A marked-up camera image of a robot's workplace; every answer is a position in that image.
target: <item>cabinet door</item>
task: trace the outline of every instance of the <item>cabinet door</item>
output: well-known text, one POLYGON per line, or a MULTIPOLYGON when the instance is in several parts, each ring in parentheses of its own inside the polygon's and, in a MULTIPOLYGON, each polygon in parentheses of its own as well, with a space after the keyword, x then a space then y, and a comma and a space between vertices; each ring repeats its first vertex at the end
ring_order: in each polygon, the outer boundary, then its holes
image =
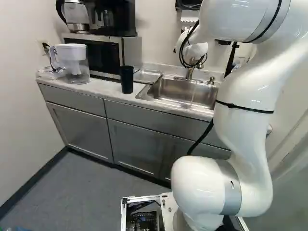
POLYGON ((115 163, 159 177, 168 135, 108 119, 115 163))
MULTIPOLYGON (((178 137, 170 137, 168 154, 165 155, 160 171, 161 179, 168 181, 170 180, 171 169, 174 162, 176 162, 176 160, 180 157, 185 156, 193 143, 194 142, 190 140, 178 137)), ((213 159, 229 159, 231 151, 201 143, 195 148, 192 155, 213 159)))
POLYGON ((47 107, 67 146, 113 163, 105 118, 53 103, 47 107))

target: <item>baseboard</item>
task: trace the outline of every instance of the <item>baseboard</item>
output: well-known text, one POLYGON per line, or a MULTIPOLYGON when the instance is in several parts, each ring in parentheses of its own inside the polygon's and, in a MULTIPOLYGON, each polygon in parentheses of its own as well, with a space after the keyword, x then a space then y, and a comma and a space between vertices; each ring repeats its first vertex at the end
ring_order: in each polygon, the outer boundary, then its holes
POLYGON ((20 201, 28 191, 43 177, 45 176, 66 154, 68 148, 63 148, 56 154, 47 164, 45 164, 33 177, 31 177, 17 192, 13 194, 1 207, 0 207, 0 220, 20 201))

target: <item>black cup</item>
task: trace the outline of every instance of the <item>black cup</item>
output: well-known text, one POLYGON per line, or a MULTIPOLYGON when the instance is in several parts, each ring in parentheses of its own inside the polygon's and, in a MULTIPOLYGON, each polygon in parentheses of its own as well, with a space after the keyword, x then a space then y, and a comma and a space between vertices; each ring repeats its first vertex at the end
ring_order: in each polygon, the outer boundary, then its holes
POLYGON ((133 92, 133 85, 134 85, 134 67, 121 66, 120 75, 121 75, 122 92, 124 94, 131 94, 133 92))

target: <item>coffee maker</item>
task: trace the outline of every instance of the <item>coffee maker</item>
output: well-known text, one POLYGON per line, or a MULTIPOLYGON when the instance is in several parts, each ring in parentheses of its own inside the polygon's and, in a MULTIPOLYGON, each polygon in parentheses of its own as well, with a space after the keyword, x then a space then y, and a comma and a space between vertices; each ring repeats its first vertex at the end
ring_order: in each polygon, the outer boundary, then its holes
POLYGON ((137 36, 135 0, 85 0, 90 33, 106 36, 137 36))

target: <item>kitchen sink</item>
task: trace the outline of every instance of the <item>kitchen sink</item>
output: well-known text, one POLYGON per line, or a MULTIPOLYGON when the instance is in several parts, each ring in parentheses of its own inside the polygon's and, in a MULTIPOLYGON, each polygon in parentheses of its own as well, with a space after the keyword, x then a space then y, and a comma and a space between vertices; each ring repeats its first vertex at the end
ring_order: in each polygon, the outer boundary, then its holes
POLYGON ((219 84, 211 85, 205 81, 162 76, 153 85, 142 89, 136 98, 196 111, 208 111, 214 110, 218 87, 219 84))

